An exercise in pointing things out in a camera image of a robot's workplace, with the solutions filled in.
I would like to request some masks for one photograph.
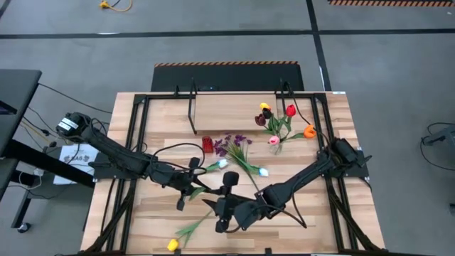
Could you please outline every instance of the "wheel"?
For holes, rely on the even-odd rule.
[[[27,232],[31,228],[30,223],[22,223],[22,225],[17,229],[17,232],[20,234]]]

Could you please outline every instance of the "wooden tabletop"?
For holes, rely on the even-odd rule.
[[[133,92],[117,94],[108,136],[121,145],[125,145],[127,138],[134,94]],[[327,92],[327,99],[335,136],[346,138],[352,146],[359,146],[346,95]],[[291,101],[287,100],[286,104],[290,105]],[[310,122],[313,122],[309,100],[300,99],[297,100],[297,103],[301,113]],[[278,102],[278,113],[282,113],[280,106],[282,104]],[[320,119],[324,123],[322,106],[318,105],[318,108]],[[136,144],[141,107],[139,107],[138,113],[133,145]],[[181,142],[201,144],[203,134],[193,134],[187,114],[188,100],[150,101],[144,136],[144,142],[148,145],[147,152],[154,153],[164,146]],[[305,127],[306,124],[298,116],[293,118],[293,132],[303,132]],[[225,137],[223,132],[212,132],[210,135],[213,139]],[[281,154],[275,156],[270,152],[267,144],[269,135],[256,131],[244,132],[243,135],[253,140],[248,149],[249,162],[265,167],[270,172],[268,178],[255,178],[259,188],[271,183],[283,182],[304,169],[315,161],[316,151],[319,149],[316,139],[297,139],[285,143]],[[160,160],[172,161],[181,165],[188,165],[189,159],[194,156],[201,156],[201,152],[191,146],[177,147],[159,154]],[[207,154],[204,166],[216,162],[219,158],[214,154]],[[223,173],[226,170],[236,171],[240,174],[239,185],[233,188],[233,193],[253,197],[255,187],[251,180],[242,169],[234,164],[230,164],[223,171],[206,174],[202,176],[201,180],[211,188],[218,188],[222,185]],[[377,246],[383,247],[384,242],[370,189],[359,178],[345,178],[345,182],[352,216],[365,234]],[[95,186],[81,250],[89,247],[100,234],[110,184],[110,180],[104,180]],[[106,223],[112,215],[115,191],[114,188]],[[127,253],[171,253],[166,246],[170,239],[178,237],[175,232],[200,220],[210,210],[201,199],[210,198],[216,201],[217,198],[214,195],[199,195],[195,200],[187,202],[183,211],[178,211],[176,202],[179,196],[178,191],[172,188],[161,188],[150,180],[138,182]],[[182,249],[182,253],[264,253],[266,247],[270,247],[273,253],[337,252],[324,180],[318,178],[296,192],[296,204],[308,225],[307,229],[303,229],[287,215],[279,214],[271,220],[257,221],[247,231],[220,234],[215,232],[215,222],[218,217],[211,213],[196,229],[186,248]],[[286,209],[290,213],[296,213],[292,203],[288,203]],[[340,220],[344,244],[345,247],[348,247],[346,224],[342,217]],[[232,219],[230,229],[236,226],[236,221]],[[119,247],[121,234],[122,224],[117,228],[114,248]]]

